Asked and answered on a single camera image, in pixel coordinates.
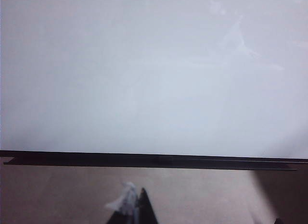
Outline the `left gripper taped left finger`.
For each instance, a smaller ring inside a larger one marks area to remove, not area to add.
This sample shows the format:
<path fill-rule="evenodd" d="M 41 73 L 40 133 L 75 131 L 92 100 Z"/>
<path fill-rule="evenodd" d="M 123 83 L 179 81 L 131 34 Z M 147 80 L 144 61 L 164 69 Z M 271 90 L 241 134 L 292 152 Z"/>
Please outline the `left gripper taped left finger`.
<path fill-rule="evenodd" d="M 137 193 L 135 184 L 123 183 L 120 196 L 105 205 L 113 214 L 108 224 L 157 224 L 158 220 L 145 188 Z"/>

